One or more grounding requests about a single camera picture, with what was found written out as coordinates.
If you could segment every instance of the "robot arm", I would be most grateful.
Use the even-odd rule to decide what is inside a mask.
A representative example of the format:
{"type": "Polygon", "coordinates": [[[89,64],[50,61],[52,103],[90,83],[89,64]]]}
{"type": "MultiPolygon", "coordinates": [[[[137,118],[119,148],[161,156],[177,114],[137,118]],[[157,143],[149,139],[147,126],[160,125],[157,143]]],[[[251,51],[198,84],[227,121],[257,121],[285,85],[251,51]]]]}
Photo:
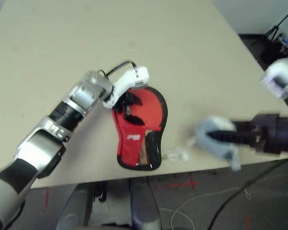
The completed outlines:
{"type": "MultiPolygon", "coordinates": [[[[274,62],[262,81],[277,98],[288,105],[288,60],[274,62]]],[[[256,151],[288,152],[288,119],[278,114],[258,114],[252,121],[232,121],[235,131],[217,130],[208,136],[222,142],[249,145],[256,151]]]]}
{"type": "MultiPolygon", "coordinates": [[[[138,68],[145,74],[145,67],[138,68]]],[[[129,86],[135,85],[136,69],[124,75],[124,84],[114,85],[102,75],[101,70],[92,70],[84,75],[63,98],[59,105],[45,116],[17,148],[14,161],[0,169],[0,230],[11,220],[24,200],[36,178],[43,178],[52,173],[60,162],[67,142],[79,122],[101,101],[115,105],[129,86]]]]}

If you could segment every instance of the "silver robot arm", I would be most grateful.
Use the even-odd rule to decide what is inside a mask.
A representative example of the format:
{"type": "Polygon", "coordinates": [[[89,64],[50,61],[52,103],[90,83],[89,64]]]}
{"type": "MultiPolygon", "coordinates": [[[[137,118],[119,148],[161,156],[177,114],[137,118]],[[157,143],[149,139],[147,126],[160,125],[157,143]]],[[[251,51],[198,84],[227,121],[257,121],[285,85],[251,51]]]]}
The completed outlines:
{"type": "Polygon", "coordinates": [[[86,73],[51,114],[45,116],[21,142],[13,162],[0,169],[0,230],[10,223],[22,206],[35,179],[52,173],[66,151],[64,142],[71,138],[79,122],[92,108],[101,101],[115,105],[126,90],[145,87],[149,79],[145,67],[135,66],[123,75],[123,84],[121,80],[112,84],[108,75],[105,76],[102,70],[86,73]]]}

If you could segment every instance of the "small white plastic object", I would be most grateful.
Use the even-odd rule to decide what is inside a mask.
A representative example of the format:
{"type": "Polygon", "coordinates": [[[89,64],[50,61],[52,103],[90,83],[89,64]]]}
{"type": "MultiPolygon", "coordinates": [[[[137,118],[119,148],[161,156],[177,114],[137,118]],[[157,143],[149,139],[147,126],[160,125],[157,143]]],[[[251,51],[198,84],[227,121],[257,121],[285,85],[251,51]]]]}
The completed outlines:
{"type": "Polygon", "coordinates": [[[138,66],[135,69],[128,70],[122,77],[113,84],[113,92],[107,102],[103,102],[105,108],[112,108],[118,99],[130,88],[136,90],[148,85],[149,74],[144,66],[138,66]]]}
{"type": "Polygon", "coordinates": [[[190,147],[176,146],[173,150],[168,150],[163,160],[168,161],[188,161],[190,159],[190,147]]]}

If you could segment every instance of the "gray floor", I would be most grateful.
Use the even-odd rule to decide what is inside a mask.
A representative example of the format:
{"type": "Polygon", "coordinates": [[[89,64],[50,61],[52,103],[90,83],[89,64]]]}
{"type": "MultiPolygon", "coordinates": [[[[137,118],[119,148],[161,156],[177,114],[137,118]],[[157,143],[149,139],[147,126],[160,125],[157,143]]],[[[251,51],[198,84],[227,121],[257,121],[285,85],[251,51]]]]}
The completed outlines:
{"type": "MultiPolygon", "coordinates": [[[[240,172],[217,169],[192,173],[180,173],[150,177],[150,184],[160,208],[176,209],[194,196],[240,187],[246,180],[274,162],[246,165],[240,172]]],[[[54,230],[60,213],[75,185],[33,189],[30,191],[24,212],[12,230],[54,230]]],[[[108,184],[106,202],[98,200],[93,204],[90,225],[116,222],[130,224],[130,202],[128,180],[111,181],[108,184]]],[[[234,190],[219,195],[201,197],[180,209],[188,215],[197,230],[205,230],[214,212],[234,190]]],[[[288,164],[284,165],[253,185],[224,209],[213,229],[223,230],[288,230],[288,164]]],[[[170,229],[172,212],[161,209],[163,229],[170,229]]],[[[173,219],[175,228],[192,229],[190,222],[182,215],[173,219]]]]}

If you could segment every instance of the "red tape mark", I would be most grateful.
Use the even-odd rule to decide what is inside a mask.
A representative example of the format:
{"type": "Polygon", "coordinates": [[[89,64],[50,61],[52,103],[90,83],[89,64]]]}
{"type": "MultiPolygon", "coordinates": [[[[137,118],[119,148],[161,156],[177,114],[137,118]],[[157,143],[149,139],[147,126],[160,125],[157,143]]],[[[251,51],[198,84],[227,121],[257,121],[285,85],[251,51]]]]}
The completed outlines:
{"type": "Polygon", "coordinates": [[[191,183],[182,183],[182,184],[168,184],[167,187],[168,188],[173,188],[173,187],[179,187],[179,186],[184,186],[184,185],[191,185],[192,187],[194,187],[195,184],[199,184],[199,182],[191,182],[191,183]]]}
{"type": "Polygon", "coordinates": [[[191,182],[192,190],[195,191],[195,186],[193,184],[193,179],[192,179],[191,173],[189,173],[189,176],[190,176],[190,182],[191,182]]]}
{"type": "Polygon", "coordinates": [[[45,207],[48,207],[48,199],[49,199],[49,188],[46,189],[46,200],[45,200],[45,207]]]}
{"type": "Polygon", "coordinates": [[[249,218],[249,216],[247,214],[245,215],[245,218],[246,218],[246,224],[248,226],[248,230],[251,230],[250,218],[249,218]]]}

